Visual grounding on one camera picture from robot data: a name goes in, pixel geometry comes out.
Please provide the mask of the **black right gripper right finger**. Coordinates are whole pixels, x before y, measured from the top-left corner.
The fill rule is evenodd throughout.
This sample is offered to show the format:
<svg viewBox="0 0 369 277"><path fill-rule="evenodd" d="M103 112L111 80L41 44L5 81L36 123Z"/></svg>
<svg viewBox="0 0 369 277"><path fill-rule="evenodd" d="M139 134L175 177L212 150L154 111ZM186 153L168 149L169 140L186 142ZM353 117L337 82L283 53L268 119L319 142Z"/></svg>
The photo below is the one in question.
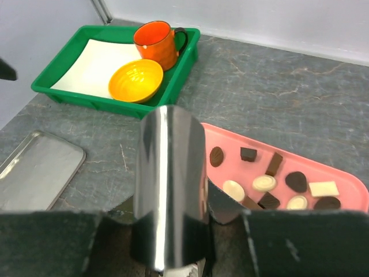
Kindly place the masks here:
<svg viewBox="0 0 369 277"><path fill-rule="evenodd" d="M242 214L257 276L368 276L368 214L250 211Z"/></svg>

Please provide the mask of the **brown oval chocolate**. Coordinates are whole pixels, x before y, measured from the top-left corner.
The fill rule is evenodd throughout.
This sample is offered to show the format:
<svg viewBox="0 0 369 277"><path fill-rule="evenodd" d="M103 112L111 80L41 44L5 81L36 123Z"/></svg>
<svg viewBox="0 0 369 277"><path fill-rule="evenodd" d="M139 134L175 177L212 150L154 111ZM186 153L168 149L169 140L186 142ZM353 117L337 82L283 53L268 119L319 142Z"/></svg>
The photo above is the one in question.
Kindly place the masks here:
<svg viewBox="0 0 369 277"><path fill-rule="evenodd" d="M214 147L210 152L209 159L213 167L218 167L224 160L223 150L218 146Z"/></svg>

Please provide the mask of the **white rectangular chocolate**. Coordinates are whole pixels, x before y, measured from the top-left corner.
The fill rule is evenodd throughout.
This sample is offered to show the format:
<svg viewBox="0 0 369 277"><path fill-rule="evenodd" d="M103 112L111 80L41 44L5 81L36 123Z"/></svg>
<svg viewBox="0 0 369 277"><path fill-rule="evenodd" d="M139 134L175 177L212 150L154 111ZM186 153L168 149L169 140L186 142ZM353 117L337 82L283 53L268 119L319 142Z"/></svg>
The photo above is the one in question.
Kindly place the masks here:
<svg viewBox="0 0 369 277"><path fill-rule="evenodd" d="M337 185L334 181L310 182L308 184L313 197L339 196Z"/></svg>

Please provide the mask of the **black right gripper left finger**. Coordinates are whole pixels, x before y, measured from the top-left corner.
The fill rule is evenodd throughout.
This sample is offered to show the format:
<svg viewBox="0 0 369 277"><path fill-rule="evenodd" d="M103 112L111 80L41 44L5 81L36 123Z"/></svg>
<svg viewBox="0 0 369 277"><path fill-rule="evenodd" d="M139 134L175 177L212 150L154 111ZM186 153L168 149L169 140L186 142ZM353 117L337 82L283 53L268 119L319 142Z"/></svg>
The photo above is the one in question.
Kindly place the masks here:
<svg viewBox="0 0 369 277"><path fill-rule="evenodd" d="M1 214L1 276L83 276L99 212Z"/></svg>

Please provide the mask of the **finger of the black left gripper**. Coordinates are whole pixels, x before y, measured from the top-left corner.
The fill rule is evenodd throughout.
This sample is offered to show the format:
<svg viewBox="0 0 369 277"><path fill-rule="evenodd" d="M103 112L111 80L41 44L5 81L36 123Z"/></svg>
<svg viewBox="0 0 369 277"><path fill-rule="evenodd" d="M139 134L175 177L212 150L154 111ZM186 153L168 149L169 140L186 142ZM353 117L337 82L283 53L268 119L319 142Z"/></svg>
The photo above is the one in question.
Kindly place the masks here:
<svg viewBox="0 0 369 277"><path fill-rule="evenodd" d="M6 61L0 58L0 79L8 81L17 80L16 70L10 66Z"/></svg>

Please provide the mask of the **pink tray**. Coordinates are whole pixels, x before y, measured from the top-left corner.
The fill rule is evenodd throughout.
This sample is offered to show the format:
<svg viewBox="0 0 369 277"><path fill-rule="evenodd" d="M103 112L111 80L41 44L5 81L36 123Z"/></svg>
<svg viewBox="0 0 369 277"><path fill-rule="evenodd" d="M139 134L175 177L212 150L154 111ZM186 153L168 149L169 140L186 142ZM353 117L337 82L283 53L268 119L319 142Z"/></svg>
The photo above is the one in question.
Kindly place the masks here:
<svg viewBox="0 0 369 277"><path fill-rule="evenodd" d="M203 127L206 153L210 154L216 146L224 152L221 165L213 167L210 163L207 164L208 177L219 188L223 187L225 181L233 180L242 186L246 195L254 202L267 209L286 210L288 203L298 196L298 192L287 186L285 179L290 173L301 172L308 184L334 181L340 193L336 198L341 203L341 209L368 211L368 190L354 175L208 123L204 123ZM256 149L256 160L254 162L241 160L241 147ZM275 152L283 157L282 164L274 176L277 181L276 187L269 192L254 190L253 180L265 174Z"/></svg>

